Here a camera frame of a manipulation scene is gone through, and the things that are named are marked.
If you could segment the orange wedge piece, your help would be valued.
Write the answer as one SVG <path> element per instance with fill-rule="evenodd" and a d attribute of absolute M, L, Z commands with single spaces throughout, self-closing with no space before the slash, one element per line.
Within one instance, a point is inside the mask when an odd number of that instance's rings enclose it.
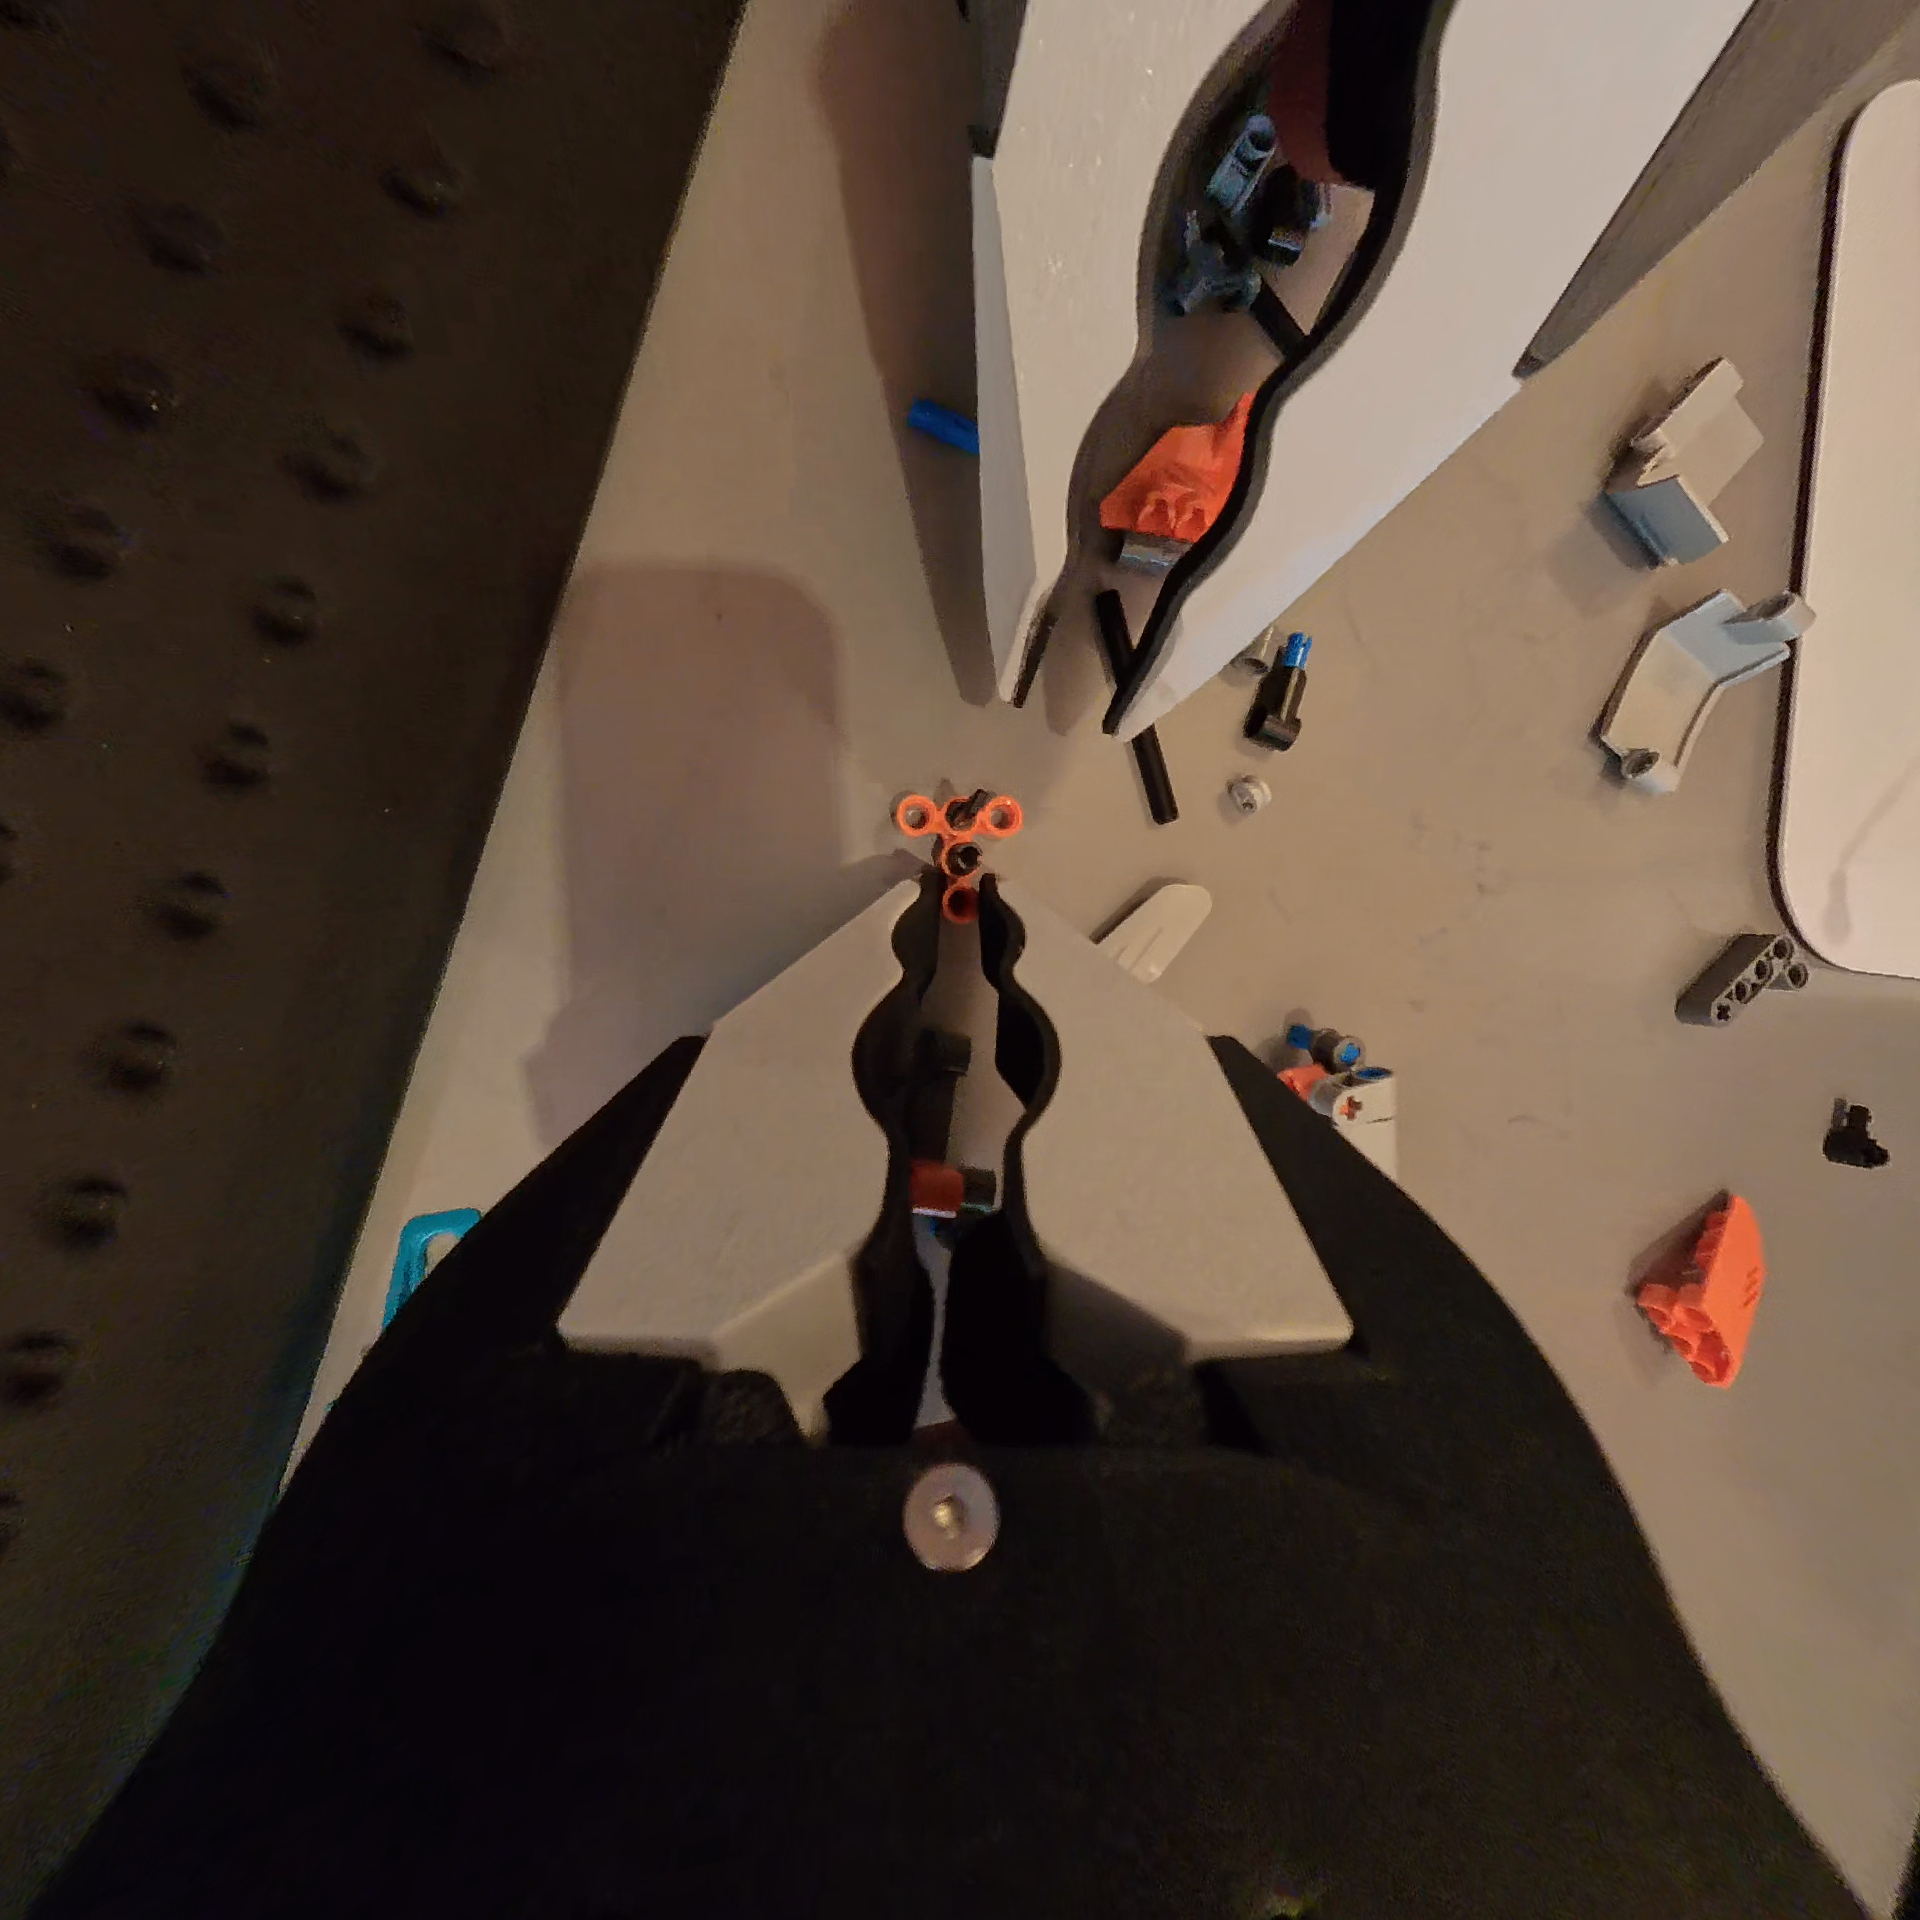
<path fill-rule="evenodd" d="M 1123 572 L 1162 578 L 1219 525 L 1240 475 L 1257 394 L 1219 420 L 1176 425 L 1127 471 L 1098 507 Z"/>
<path fill-rule="evenodd" d="M 1747 1199 L 1724 1190 L 1663 1246 L 1628 1297 L 1697 1380 L 1730 1390 L 1748 1355 L 1767 1278 L 1758 1216 Z"/>

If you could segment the grey curved panel piece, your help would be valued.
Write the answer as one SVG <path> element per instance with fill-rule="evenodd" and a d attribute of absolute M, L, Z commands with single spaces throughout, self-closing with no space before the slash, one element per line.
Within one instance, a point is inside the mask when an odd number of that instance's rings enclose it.
<path fill-rule="evenodd" d="M 1793 590 L 1753 606 L 1716 590 L 1646 632 L 1596 724 L 1620 783 L 1673 794 L 1721 701 L 1783 669 L 1813 625 Z"/>

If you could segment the black connector with blue pin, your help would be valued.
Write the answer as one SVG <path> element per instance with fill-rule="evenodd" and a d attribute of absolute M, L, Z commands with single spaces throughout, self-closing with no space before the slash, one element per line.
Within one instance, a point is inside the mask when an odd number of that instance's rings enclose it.
<path fill-rule="evenodd" d="M 1299 744 L 1312 647 L 1309 632 L 1290 632 L 1276 644 L 1243 723 L 1248 744 L 1275 754 L 1287 754 Z"/>

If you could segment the person's left hand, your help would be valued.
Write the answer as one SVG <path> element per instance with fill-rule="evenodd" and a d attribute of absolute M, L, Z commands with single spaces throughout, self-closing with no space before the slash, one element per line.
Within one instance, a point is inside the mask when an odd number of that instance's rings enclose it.
<path fill-rule="evenodd" d="M 1333 158 L 1333 3 L 1296 3 L 1266 69 L 1278 154 L 1300 179 L 1348 185 Z"/>

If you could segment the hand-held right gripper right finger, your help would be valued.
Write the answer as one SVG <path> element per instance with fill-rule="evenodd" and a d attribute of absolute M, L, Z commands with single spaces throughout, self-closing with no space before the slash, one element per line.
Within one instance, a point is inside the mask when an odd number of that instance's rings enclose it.
<path fill-rule="evenodd" d="M 1037 1272 L 1039 1348 L 1121 1388 L 1331 1355 L 1353 1319 L 1204 1031 L 1037 895 L 993 877 L 981 968 L 1018 1102 L 1002 1216 Z"/>

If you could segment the white pointed panel piece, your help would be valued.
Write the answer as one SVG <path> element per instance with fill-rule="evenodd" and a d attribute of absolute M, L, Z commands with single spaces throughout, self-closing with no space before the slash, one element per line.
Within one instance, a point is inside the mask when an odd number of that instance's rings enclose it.
<path fill-rule="evenodd" d="M 1121 972 L 1157 986 L 1204 928 L 1215 909 L 1208 886 L 1162 880 L 1095 939 Z"/>

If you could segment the blue plastic tool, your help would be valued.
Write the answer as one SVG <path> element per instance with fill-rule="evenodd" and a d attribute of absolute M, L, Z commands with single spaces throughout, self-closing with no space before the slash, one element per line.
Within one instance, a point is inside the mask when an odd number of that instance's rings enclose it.
<path fill-rule="evenodd" d="M 434 1265 L 460 1245 L 482 1220 L 479 1209 L 448 1209 L 410 1216 L 397 1236 L 397 1254 L 380 1310 L 380 1333 L 421 1291 Z"/>

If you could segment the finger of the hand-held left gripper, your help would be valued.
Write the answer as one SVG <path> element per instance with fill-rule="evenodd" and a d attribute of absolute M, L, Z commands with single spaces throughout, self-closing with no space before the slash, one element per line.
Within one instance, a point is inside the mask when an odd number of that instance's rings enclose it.
<path fill-rule="evenodd" d="M 1518 391 L 1518 365 L 1751 4 L 1465 3 L 1436 27 L 1382 264 L 1260 391 L 1240 486 L 1165 583 L 1104 731 L 1231 664 Z"/>
<path fill-rule="evenodd" d="M 1084 444 L 1153 343 L 1159 232 L 1189 141 L 1288 4 L 982 4 L 973 133 L 981 589 L 1020 709 L 1082 523 Z"/>

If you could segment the dark grey short beam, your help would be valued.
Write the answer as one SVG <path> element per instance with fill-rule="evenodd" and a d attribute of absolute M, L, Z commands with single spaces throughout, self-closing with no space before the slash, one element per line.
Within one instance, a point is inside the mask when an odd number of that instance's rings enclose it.
<path fill-rule="evenodd" d="M 1679 995 L 1674 1018 L 1721 1033 L 1757 1000 L 1796 995 L 1811 979 L 1813 965 L 1789 932 L 1740 932 Z"/>

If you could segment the orange t-shaped beam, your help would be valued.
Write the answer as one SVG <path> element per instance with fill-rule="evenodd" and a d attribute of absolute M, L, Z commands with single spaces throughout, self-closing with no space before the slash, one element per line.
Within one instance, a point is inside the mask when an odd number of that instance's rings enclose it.
<path fill-rule="evenodd" d="M 953 796 L 936 801 L 927 794 L 906 794 L 894 807 L 894 826 L 903 838 L 911 843 L 932 843 L 928 859 L 932 870 L 942 882 L 942 916 L 947 922 L 956 926 L 968 926 L 979 921 L 981 879 L 986 870 L 989 848 L 1002 840 L 1017 838 L 1024 829 L 1022 805 L 1010 794 L 994 790 L 989 792 L 993 794 L 993 801 L 981 811 L 975 831 L 968 834 L 956 834 L 948 831 L 947 805 L 953 801 Z M 942 870 L 942 846 L 951 838 L 973 838 L 981 844 L 981 864 L 973 875 L 973 882 L 948 882 L 948 877 Z"/>

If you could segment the grey block piece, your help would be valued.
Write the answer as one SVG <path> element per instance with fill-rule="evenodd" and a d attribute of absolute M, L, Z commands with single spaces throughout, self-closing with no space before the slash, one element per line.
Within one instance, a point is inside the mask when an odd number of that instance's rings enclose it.
<path fill-rule="evenodd" d="M 1602 500 L 1651 564 L 1695 564 L 1726 546 L 1716 500 L 1764 446 L 1743 391 L 1739 366 L 1716 359 L 1616 457 Z"/>

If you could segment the scattered small black grey pieces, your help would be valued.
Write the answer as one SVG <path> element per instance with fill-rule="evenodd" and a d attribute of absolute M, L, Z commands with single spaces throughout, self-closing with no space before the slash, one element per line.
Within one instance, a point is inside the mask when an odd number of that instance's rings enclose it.
<path fill-rule="evenodd" d="M 981 585 L 999 697 L 1022 706 L 1063 589 L 1093 544 L 1090 440 L 1150 347 L 1146 294 L 1190 316 L 1258 307 L 1327 190 L 1296 179 L 1263 109 L 1201 149 L 1170 205 L 1170 254 L 1143 282 L 1153 190 L 1144 134 L 1071 131 L 1053 110 L 1001 125 L 973 160 Z"/>

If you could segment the white book stand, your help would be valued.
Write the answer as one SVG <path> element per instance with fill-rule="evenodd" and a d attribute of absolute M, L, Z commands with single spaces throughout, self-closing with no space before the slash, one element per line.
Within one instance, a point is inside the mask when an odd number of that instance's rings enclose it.
<path fill-rule="evenodd" d="M 1919 82 L 1836 158 L 1775 864 L 1834 968 L 1919 979 Z"/>

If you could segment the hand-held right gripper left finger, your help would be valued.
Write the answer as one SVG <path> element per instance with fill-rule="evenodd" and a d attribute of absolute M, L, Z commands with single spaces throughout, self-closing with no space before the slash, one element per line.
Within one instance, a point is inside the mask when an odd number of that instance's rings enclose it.
<path fill-rule="evenodd" d="M 558 1319 L 582 1353 L 779 1382 L 808 1436 L 894 1442 L 934 1298 L 911 1212 L 932 880 L 905 880 L 719 1021 Z"/>

